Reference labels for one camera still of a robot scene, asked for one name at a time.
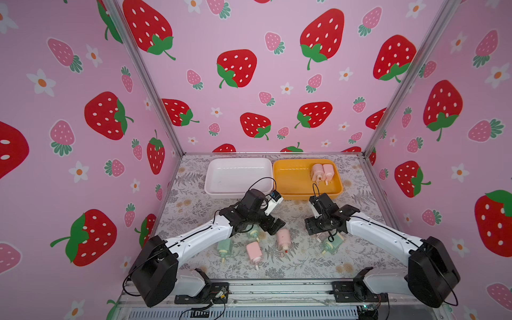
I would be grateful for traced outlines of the pink sharpener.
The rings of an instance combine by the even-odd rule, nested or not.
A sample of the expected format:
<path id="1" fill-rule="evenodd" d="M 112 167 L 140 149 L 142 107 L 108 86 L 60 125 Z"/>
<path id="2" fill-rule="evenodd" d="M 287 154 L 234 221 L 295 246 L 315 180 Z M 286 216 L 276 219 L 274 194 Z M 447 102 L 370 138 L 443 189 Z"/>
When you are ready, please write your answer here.
<path id="1" fill-rule="evenodd" d="M 314 240 L 321 243 L 325 239 L 325 235 L 323 233 L 317 234 L 314 237 Z"/>
<path id="2" fill-rule="evenodd" d="M 329 185 L 334 178 L 335 170 L 332 164 L 323 164 L 323 177 L 325 185 Z"/>
<path id="3" fill-rule="evenodd" d="M 291 247 L 291 234 L 288 229 L 280 229 L 276 233 L 277 249 L 282 256 L 286 255 Z"/>
<path id="4" fill-rule="evenodd" d="M 250 262 L 259 269 L 259 264 L 263 261 L 263 253 L 257 241 L 251 242 L 246 246 Z"/>
<path id="5" fill-rule="evenodd" d="M 314 164 L 313 167 L 311 168 L 311 180 L 314 183 L 318 183 L 323 180 L 323 176 L 324 176 L 323 165 L 320 163 Z"/>

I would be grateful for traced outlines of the white plastic storage tray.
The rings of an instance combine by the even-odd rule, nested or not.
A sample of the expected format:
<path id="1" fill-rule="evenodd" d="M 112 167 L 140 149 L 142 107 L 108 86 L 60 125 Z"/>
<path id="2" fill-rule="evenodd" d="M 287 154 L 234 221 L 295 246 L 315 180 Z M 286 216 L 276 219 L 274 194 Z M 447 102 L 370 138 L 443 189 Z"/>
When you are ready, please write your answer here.
<path id="1" fill-rule="evenodd" d="M 214 199 L 241 199 L 253 188 L 268 194 L 273 190 L 273 168 L 266 158 L 220 158 L 212 160 L 205 177 L 205 193 Z"/>

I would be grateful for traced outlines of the yellow plastic storage tray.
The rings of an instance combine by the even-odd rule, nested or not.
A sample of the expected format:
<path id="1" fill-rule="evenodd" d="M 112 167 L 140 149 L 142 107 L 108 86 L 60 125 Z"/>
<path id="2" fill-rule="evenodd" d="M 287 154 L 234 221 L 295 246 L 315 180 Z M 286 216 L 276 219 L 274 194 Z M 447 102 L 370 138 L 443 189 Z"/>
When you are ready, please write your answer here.
<path id="1" fill-rule="evenodd" d="M 332 168 L 329 181 L 316 181 L 313 170 L 316 165 Z M 282 159 L 273 164 L 273 175 L 277 191 L 284 200 L 308 200 L 316 194 L 326 193 L 335 199 L 344 191 L 340 174 L 333 161 L 328 159 Z"/>

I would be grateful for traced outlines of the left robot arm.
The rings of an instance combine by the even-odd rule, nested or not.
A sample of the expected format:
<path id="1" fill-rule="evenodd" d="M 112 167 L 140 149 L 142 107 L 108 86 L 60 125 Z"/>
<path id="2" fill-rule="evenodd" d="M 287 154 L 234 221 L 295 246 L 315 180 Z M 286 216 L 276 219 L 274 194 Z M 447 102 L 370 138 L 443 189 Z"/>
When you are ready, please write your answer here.
<path id="1" fill-rule="evenodd" d="M 154 307 L 168 296 L 184 298 L 192 304 L 216 300 L 219 290 L 202 269 L 182 270 L 187 260 L 250 226 L 259 226 L 275 235 L 285 221 L 272 216 L 283 202 L 278 191 L 265 195 L 257 189 L 248 190 L 242 200 L 215 212 L 207 223 L 179 236 L 150 238 L 137 256 L 128 275 L 147 307 Z"/>

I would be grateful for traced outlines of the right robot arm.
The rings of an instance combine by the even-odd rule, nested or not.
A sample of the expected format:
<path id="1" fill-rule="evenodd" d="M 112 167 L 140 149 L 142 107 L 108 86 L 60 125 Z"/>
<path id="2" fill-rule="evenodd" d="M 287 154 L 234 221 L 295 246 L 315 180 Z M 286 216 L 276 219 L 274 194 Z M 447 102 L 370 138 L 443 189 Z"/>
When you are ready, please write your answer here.
<path id="1" fill-rule="evenodd" d="M 305 220 L 310 235 L 334 231 L 360 237 L 401 261 L 401 269 L 367 267 L 353 278 L 358 300 L 394 293 L 411 295 L 439 308 L 453 294 L 460 275 L 445 245 L 435 237 L 422 239 L 388 227 L 354 206 L 339 207 L 327 194 L 309 199 L 313 217 Z"/>

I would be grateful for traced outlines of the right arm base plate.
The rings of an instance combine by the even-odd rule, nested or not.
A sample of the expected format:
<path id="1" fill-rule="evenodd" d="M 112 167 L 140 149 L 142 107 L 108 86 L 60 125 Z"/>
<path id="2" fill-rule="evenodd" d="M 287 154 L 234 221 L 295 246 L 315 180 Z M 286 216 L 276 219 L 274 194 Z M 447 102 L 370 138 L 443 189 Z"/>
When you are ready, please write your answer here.
<path id="1" fill-rule="evenodd" d="M 332 290 L 336 303 L 386 303 L 389 301 L 385 293 L 372 293 L 361 281 L 334 281 Z"/>

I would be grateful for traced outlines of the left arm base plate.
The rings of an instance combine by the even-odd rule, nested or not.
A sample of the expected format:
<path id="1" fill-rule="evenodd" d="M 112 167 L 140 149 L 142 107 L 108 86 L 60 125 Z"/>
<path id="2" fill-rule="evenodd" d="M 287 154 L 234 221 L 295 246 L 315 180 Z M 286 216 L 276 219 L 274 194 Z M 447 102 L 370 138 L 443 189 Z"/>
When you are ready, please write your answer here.
<path id="1" fill-rule="evenodd" d="M 188 295 L 176 295 L 176 305 L 207 305 L 227 303 L 229 297 L 229 282 L 206 283 L 205 287 L 194 297 Z"/>

